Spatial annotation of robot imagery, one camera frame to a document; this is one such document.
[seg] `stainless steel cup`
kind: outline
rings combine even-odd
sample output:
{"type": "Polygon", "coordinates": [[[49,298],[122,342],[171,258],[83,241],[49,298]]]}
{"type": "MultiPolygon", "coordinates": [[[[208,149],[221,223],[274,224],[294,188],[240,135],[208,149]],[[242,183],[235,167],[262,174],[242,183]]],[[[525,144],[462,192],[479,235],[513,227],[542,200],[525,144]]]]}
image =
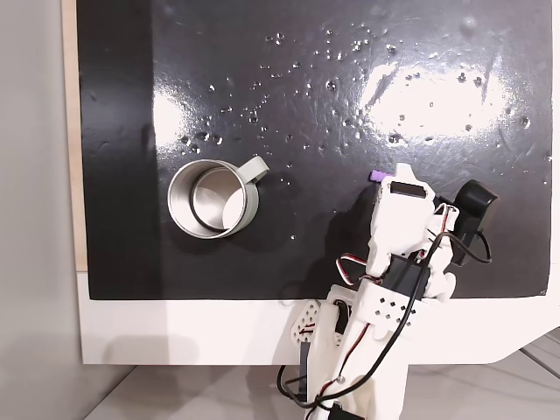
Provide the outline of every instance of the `stainless steel cup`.
{"type": "Polygon", "coordinates": [[[169,213],[177,226],[196,238],[229,236],[255,217],[259,206],[255,182],[268,170],[258,156],[241,168],[208,159],[186,164],[169,184],[169,213]]]}

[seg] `black wire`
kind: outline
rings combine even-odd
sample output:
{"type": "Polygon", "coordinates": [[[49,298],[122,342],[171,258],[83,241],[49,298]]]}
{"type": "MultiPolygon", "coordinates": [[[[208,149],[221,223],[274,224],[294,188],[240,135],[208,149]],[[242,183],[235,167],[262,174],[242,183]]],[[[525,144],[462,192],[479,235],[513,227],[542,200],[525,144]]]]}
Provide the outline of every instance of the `black wire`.
{"type": "Polygon", "coordinates": [[[288,397],[291,398],[299,407],[301,407],[303,409],[312,409],[310,411],[310,413],[308,413],[308,415],[306,416],[306,418],[308,418],[309,415],[324,401],[329,401],[329,400],[334,400],[334,399],[341,398],[342,396],[345,396],[346,394],[350,394],[351,392],[354,392],[356,389],[358,389],[363,384],[365,384],[373,376],[373,374],[375,373],[377,368],[382,364],[383,360],[385,359],[385,357],[389,353],[389,350],[393,347],[396,340],[401,335],[401,332],[403,331],[404,327],[406,326],[406,323],[409,319],[410,313],[412,312],[412,306],[414,305],[414,303],[417,299],[417,295],[421,291],[420,290],[420,284],[422,283],[422,278],[424,277],[424,273],[428,269],[428,265],[430,264],[431,258],[433,257],[434,253],[438,250],[439,244],[441,243],[441,241],[444,238],[449,238],[451,242],[455,243],[459,247],[459,249],[461,249],[465,254],[470,256],[474,261],[476,261],[478,263],[483,263],[483,264],[489,264],[489,263],[492,262],[492,254],[491,254],[490,246],[488,244],[488,241],[487,241],[486,237],[481,232],[476,232],[476,235],[484,243],[484,246],[486,248],[486,259],[485,258],[480,258],[478,255],[474,254],[463,242],[461,242],[461,240],[457,236],[455,236],[451,232],[443,232],[443,233],[439,234],[438,236],[436,236],[434,238],[434,241],[431,244],[430,249],[428,250],[428,254],[426,255],[426,257],[422,261],[422,268],[420,269],[418,277],[416,278],[416,283],[414,285],[414,289],[413,289],[412,293],[410,294],[410,299],[409,299],[407,307],[404,311],[404,314],[402,315],[401,322],[397,326],[395,332],[393,333],[391,338],[388,340],[388,342],[385,345],[385,347],[383,348],[383,350],[381,350],[381,353],[377,357],[377,360],[375,361],[373,366],[356,383],[354,383],[353,385],[351,385],[348,388],[342,389],[339,392],[335,392],[334,394],[317,396],[313,402],[301,403],[297,399],[297,397],[295,395],[293,395],[292,392],[290,392],[289,389],[287,390],[288,392],[285,392],[286,390],[282,389],[282,372],[284,370],[282,368],[280,368],[280,371],[278,372],[278,377],[276,379],[276,385],[278,386],[278,389],[280,390],[282,395],[286,396],[286,394],[291,394],[291,395],[288,395],[288,397]]]}
{"type": "Polygon", "coordinates": [[[276,376],[276,387],[278,388],[278,391],[280,391],[280,394],[291,399],[290,394],[288,394],[284,390],[284,387],[282,386],[282,375],[285,369],[286,369],[286,365],[282,365],[280,369],[278,369],[278,375],[276,376]]]}
{"type": "Polygon", "coordinates": [[[546,370],[549,374],[555,376],[557,379],[560,379],[560,374],[556,370],[554,370],[552,367],[550,367],[549,365],[544,363],[542,360],[540,360],[538,357],[536,357],[530,351],[526,350],[523,347],[520,348],[519,351],[522,352],[523,354],[525,354],[527,357],[529,357],[534,363],[539,365],[541,368],[546,370]]]}
{"type": "Polygon", "coordinates": [[[485,243],[485,247],[486,247],[486,259],[484,259],[484,258],[480,258],[479,256],[475,255],[466,245],[463,244],[463,242],[461,242],[459,240],[459,238],[457,238],[457,236],[455,236],[451,232],[443,232],[443,233],[439,234],[438,236],[436,236],[436,238],[434,239],[434,242],[430,246],[430,250],[428,251],[427,256],[423,260],[422,268],[420,269],[420,273],[418,274],[418,278],[416,279],[416,283],[414,285],[414,290],[410,294],[410,299],[409,299],[409,302],[407,304],[406,310],[404,311],[404,314],[402,315],[401,322],[399,323],[398,327],[396,328],[396,330],[393,333],[393,335],[391,336],[391,338],[388,340],[388,342],[385,345],[385,347],[383,348],[383,350],[381,350],[381,353],[379,354],[379,357],[375,361],[374,365],[355,384],[351,385],[348,388],[342,389],[339,392],[335,392],[334,394],[323,395],[320,398],[317,398],[315,400],[315,403],[322,403],[324,401],[341,398],[342,396],[345,396],[346,394],[349,394],[349,393],[355,391],[356,389],[358,389],[359,387],[361,387],[364,383],[366,383],[373,376],[374,372],[382,364],[383,360],[385,359],[385,356],[387,356],[387,353],[389,352],[391,347],[395,344],[396,339],[398,339],[399,336],[401,335],[401,332],[403,331],[403,328],[406,326],[407,320],[408,320],[408,318],[410,316],[410,313],[412,311],[412,306],[415,303],[415,300],[417,298],[418,293],[420,292],[420,284],[422,283],[422,278],[424,277],[424,273],[428,269],[428,265],[430,263],[430,260],[433,257],[434,253],[436,252],[436,250],[438,249],[439,244],[446,237],[449,238],[455,244],[457,244],[457,246],[463,252],[468,254],[473,260],[478,261],[479,263],[484,263],[484,264],[488,264],[492,261],[492,255],[490,253],[490,247],[487,246],[488,242],[486,241],[486,238],[483,240],[483,242],[485,243]]]}
{"type": "Polygon", "coordinates": [[[307,416],[305,416],[305,420],[309,420],[309,418],[312,416],[313,411],[315,411],[316,409],[317,407],[313,407],[312,409],[310,409],[307,413],[307,416]]]}

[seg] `robotic arm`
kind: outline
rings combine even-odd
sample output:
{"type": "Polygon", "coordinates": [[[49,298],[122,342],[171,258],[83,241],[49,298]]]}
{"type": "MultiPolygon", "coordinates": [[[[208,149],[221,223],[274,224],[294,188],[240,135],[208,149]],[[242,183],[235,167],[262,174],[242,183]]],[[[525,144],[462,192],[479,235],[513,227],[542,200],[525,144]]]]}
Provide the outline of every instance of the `robotic arm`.
{"type": "MultiPolygon", "coordinates": [[[[398,420],[415,333],[425,313],[455,290],[455,276],[444,270],[459,251],[461,262],[471,254],[451,232],[473,238],[462,220],[480,235],[480,216],[497,196],[469,181],[455,200],[461,206],[442,201],[436,207],[434,200],[408,164],[397,164],[377,193],[367,260],[353,257],[365,265],[359,289],[335,284],[320,309],[309,303],[292,327],[307,371],[306,392],[297,400],[308,409],[306,420],[398,420]],[[475,215],[469,202],[478,204],[475,215]]],[[[488,259],[477,259],[489,263],[483,241],[488,259]]]]}

